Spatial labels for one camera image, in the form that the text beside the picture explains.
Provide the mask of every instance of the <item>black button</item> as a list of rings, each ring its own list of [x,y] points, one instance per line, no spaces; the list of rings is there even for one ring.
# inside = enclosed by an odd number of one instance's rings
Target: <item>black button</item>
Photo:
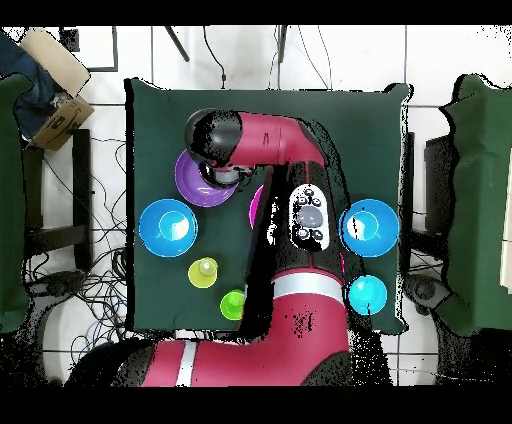
[[[304,206],[297,212],[297,222],[306,228],[318,228],[322,226],[324,218],[322,212],[313,206]]]
[[[324,235],[323,235],[320,231],[318,231],[318,230],[314,230],[314,231],[313,231],[313,238],[314,238],[315,240],[320,241],[320,240],[322,240],[322,239],[324,238]]]
[[[309,237],[309,231],[301,228],[299,231],[297,231],[297,235],[301,240],[306,240]]]

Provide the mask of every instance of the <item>plastic cup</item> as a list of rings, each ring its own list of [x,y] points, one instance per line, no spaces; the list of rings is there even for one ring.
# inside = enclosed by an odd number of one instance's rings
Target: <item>plastic cup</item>
[[[231,290],[224,295],[220,302],[222,315],[230,321],[239,321],[242,319],[243,309],[244,292],[241,290]]]
[[[188,269],[190,283],[198,289],[207,289],[217,280],[218,265],[213,258],[202,258],[195,261]]]

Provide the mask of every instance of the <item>person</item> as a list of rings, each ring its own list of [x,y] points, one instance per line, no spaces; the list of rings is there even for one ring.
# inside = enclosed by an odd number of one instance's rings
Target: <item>person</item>
[[[22,135],[31,139],[56,111],[52,101],[60,87],[51,75],[25,50],[0,30],[0,77],[19,73],[26,76],[33,88],[21,95],[15,103],[14,115]]]

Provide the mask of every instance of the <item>plastic bowl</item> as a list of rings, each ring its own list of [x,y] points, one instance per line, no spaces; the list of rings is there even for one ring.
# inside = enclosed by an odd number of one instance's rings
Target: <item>plastic bowl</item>
[[[197,220],[183,202],[157,200],[142,212],[139,235],[146,249],[154,255],[174,258],[185,253],[196,241]]]
[[[379,313],[388,299],[385,284],[377,277],[364,275],[356,278],[348,289],[350,306],[360,315]]]
[[[249,205],[249,224],[251,228],[254,229],[254,220],[256,219],[256,211],[258,210],[258,204],[260,202],[261,192],[263,191],[263,186],[260,186],[256,193],[254,193],[254,197],[251,200],[251,204]]]
[[[184,150],[174,167],[174,181],[180,194],[194,206],[210,208],[228,200],[236,187],[218,189],[203,180],[199,165],[192,159],[188,150]]]
[[[364,258],[389,252],[398,241],[400,224],[396,213],[380,200],[365,199],[343,213],[338,233],[347,249]]]

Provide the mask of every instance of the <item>green cup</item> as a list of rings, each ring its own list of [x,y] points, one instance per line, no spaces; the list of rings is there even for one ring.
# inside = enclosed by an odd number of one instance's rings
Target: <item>green cup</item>
[[[244,310],[244,292],[241,290],[231,290],[224,295],[220,301],[220,312],[224,318],[230,321],[239,321],[242,319]]]

